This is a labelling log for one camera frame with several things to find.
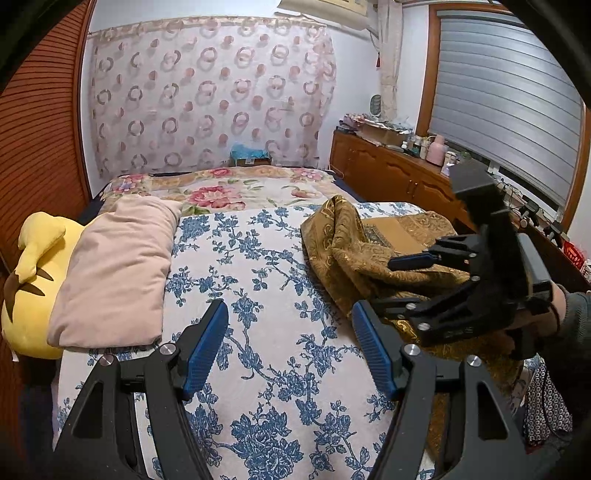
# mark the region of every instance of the cardboard box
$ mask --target cardboard box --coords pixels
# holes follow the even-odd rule
[[[384,145],[396,145],[397,147],[400,147],[407,137],[394,130],[374,127],[373,125],[368,124],[361,124],[358,128],[366,137],[376,140]]]
[[[247,160],[230,159],[231,167],[258,167],[259,165],[271,165],[270,158],[249,158]]]

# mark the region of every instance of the wooden slats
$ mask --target wooden slats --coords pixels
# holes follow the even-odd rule
[[[23,221],[40,210],[76,218],[89,201],[80,142],[82,56],[90,14],[86,0],[55,26],[0,95],[0,302],[18,261]],[[19,443],[18,364],[0,338],[0,430]]]

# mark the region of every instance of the pink thermos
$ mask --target pink thermos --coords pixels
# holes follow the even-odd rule
[[[437,135],[427,152],[427,161],[439,167],[443,166],[446,151],[447,146],[445,145],[445,138],[441,135]]]

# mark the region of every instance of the wooden window frame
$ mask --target wooden window frame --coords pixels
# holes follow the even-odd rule
[[[474,4],[474,3],[439,3],[429,5],[429,38],[427,43],[427,64],[425,68],[425,81],[423,84],[423,98],[418,113],[417,135],[427,135],[433,105],[435,103],[435,90],[437,87],[437,75],[439,73],[439,52],[441,48],[441,19],[437,16],[440,10],[468,10],[474,12],[493,12],[497,14],[511,15],[511,12],[502,5],[495,4]],[[579,206],[579,200],[583,191],[583,185],[587,176],[587,165],[589,163],[589,151],[591,146],[591,110],[583,107],[581,118],[581,133],[579,139],[579,150],[577,163],[574,168],[573,181],[570,185],[569,196],[564,206],[562,225],[565,231],[569,230],[573,222],[574,213]]]

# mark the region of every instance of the sheer curtain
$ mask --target sheer curtain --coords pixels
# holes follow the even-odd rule
[[[402,4],[394,0],[378,0],[378,28],[382,117],[394,120],[402,47]]]
[[[324,25],[191,17],[94,34],[90,105],[101,176],[226,165],[234,144],[318,165],[336,84]]]

